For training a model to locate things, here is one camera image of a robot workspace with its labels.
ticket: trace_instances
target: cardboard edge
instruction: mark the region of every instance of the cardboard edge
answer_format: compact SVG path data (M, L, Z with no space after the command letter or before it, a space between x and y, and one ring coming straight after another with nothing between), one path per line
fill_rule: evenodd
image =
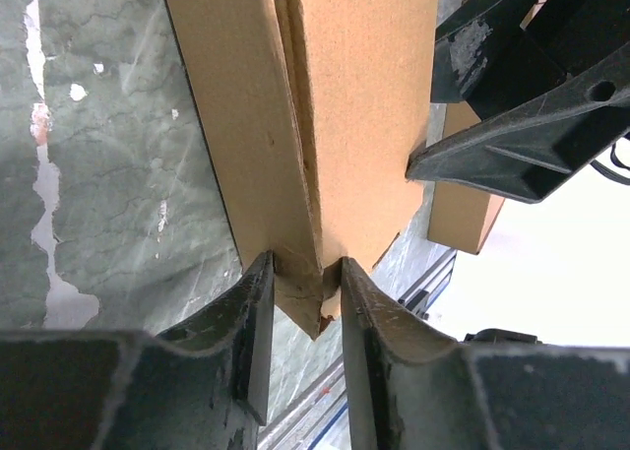
M475 254L487 201L485 193L449 182L437 182L433 194L427 239Z
M476 252L474 253L475 255L478 255L481 252L481 249L483 248L483 245L485 245L485 241L488 239L488 237L490 236L490 233L492 232L492 229L494 228L494 224L496 224L496 220L499 218L499 214L501 213L501 210L503 209L503 205L505 204L505 199L503 197L499 197L499 196L494 196L497 200L500 201L499 206L494 210L493 213L489 213L486 215L486 222L483 225L483 228L481 230L481 239L479 240L479 245L476 249Z
M302 170L308 190L315 244L318 256L321 258L323 248L322 216L302 4L301 0L275 0L275 4L288 84L297 120Z
M196 0L197 2L194 2L194 1L195 0L165 0L165 3L166 3L166 7L169 13L169 17L171 19L171 23L173 25L173 31L177 39L181 57L186 65L186 69L190 78L189 81L191 85L191 90L192 90L193 98L195 100L195 104L197 105L198 110L199 110L200 123L201 123L202 128L204 129L204 135L208 139L209 146L213 149L216 149L216 147L213 147L214 143L212 140L210 140L210 137L208 135L209 133L213 131L213 129L209 129L209 127L207 126L208 120L206 120L207 117L204 116L205 115L204 107L200 106L200 103L201 104L203 103L199 102L200 96L202 100L206 100L209 98L208 94L203 94L203 93L207 93L208 89L202 88L201 86L198 86L198 84L196 84L196 83L199 83L199 80L203 80L204 77L206 77L204 76L204 71L202 71L199 65L195 65L195 62L194 62L195 58L199 57L199 54L200 54L199 48L196 48L196 46L199 45L200 30L195 28L192 31L190 28L187 28L187 26L190 25L190 19L193 17L192 14L195 12L191 10L191 8L195 7L196 11L199 11L200 8L212 6L212 2L200 6L199 5L200 0ZM249 1L250 3L254 3L256 0L249 0ZM197 5L196 6L191 5L191 2L196 3ZM303 196L307 204L307 208L308 208L307 210L309 211L308 222L311 225L310 231L301 231L299 233L299 236L302 238L305 238L305 237L312 238L313 219L312 219L312 213L310 212L310 196L308 192L308 182L306 180L305 170L303 167L302 147L301 147L301 143L299 139L299 126L298 126L298 120L297 120L298 117L296 116L295 101L292 98L292 91L291 91L291 85L290 85L290 80L289 80L289 70L287 68L287 61L286 61L287 53L285 52L285 48L283 45L283 37L281 33L281 22L278 16L278 7L276 5L276 0L259 0L258 2L256 2L255 5L256 6L260 5L261 7L256 9L256 11L266 16L264 18L265 29L266 31L268 31L268 35L267 35L268 41L266 44L270 45L269 48L273 50L273 53L275 56L274 64L277 65L274 72L277 75L282 75L283 83L280 82L280 78L278 78L278 81L280 85L282 84L285 85L285 88L283 88L283 91L286 94L285 103L290 107L290 117L291 117L290 123L292 124L293 134L295 136L293 140L287 141L287 144L293 145L292 150L299 164L298 174L300 176L300 180L304 187ZM223 15L230 17L232 19L237 19L234 16L238 15L237 14L238 12L240 12L238 9L234 9L230 13L230 15L226 15L226 14L223 14ZM244 25L244 22L238 21L238 24ZM238 46L239 44L242 45L242 41L239 43L233 43L233 44L235 46ZM222 154L224 156L228 155L228 153L225 150L225 147L223 147L222 149L223 149ZM231 155L233 157L238 157L239 153L233 152L231 153ZM223 193L224 199L226 199L230 195L230 193L226 192L226 190L222 186L221 171L223 172L223 180L224 180L224 177L226 176L226 172L228 171L228 169L219 169L217 166L220 165L221 163L217 161L216 159L213 159L213 162L215 165L215 171L217 173L218 181L221 185L221 191ZM234 189L233 186L232 186L232 189L229 189L229 190L234 191L234 192L231 192L232 195L237 194L238 196L240 196L241 199L244 199L247 196L247 192L245 191L247 191L247 188L251 190L252 186L249 184L241 183L240 187L243 188L243 192L237 192L238 189ZM225 201L225 208L228 212L230 211L229 202L227 200ZM248 252L248 250L251 248L247 248L243 246L245 245L245 243L241 243L242 238L240 239L241 241L239 241L237 228L234 228L232 224L233 217L230 215L228 215L228 217L230 221L230 226L232 226L233 231L234 231L234 240L239 250L241 262L243 263L244 267L247 267L248 262L251 261L251 259L249 258L251 255L249 254L250 252ZM278 221L277 218L264 219L263 217L264 217L263 215L259 215L255 219L255 222L254 222L254 224L259 225L259 229L261 231L266 230L265 225L267 225L269 222ZM316 244L313 244L313 252L312 252L313 254L310 255L308 252L306 252L305 254L296 253L295 251L293 251L293 249L290 248L289 244L284 244L282 238L269 238L268 237L265 242L267 244L265 245L257 244L255 247L257 249L260 248L261 251L265 249L270 249L270 248L274 250L276 260L277 260L276 261L276 276L277 276L276 299L277 299L278 306L307 335L309 335L313 340L315 340L322 331L321 306L323 302L323 297L321 294L322 267L321 267L320 257L317 255Z

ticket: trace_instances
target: white wall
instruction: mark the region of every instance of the white wall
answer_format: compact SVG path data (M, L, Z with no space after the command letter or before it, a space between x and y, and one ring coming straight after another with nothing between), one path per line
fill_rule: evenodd
M620 142L626 162L629 148ZM507 201L482 252L458 254L429 314L458 339L496 327L549 344L630 347L630 187L587 166L541 204Z

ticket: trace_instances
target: cardboard box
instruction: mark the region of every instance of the cardboard box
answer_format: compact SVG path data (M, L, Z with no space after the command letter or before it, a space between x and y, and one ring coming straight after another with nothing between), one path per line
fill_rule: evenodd
M437 0L166 0L244 266L312 338L422 201Z
M451 103L446 109L444 137L479 122L466 102ZM495 194L478 189L437 182L429 219L428 239L436 243L478 254L490 234L503 201Z

